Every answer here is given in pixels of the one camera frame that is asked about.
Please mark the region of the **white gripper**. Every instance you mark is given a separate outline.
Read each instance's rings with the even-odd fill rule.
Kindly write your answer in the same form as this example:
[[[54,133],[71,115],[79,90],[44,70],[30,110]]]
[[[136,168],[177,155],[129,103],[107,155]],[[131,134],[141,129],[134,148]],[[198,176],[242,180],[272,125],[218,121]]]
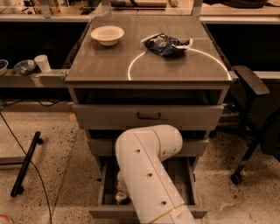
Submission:
[[[124,181],[124,178],[123,178],[123,175],[122,175],[121,171],[119,171],[117,173],[117,180],[118,180],[118,183],[120,185],[123,185],[123,186],[125,185],[125,181]]]

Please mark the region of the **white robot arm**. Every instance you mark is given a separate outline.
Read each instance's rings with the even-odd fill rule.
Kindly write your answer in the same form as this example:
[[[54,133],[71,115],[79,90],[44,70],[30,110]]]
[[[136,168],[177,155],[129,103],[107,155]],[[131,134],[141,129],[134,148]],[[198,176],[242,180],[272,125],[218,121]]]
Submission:
[[[183,139],[171,125],[124,131],[116,140],[119,181],[141,224],[196,224],[163,162],[181,151]]]

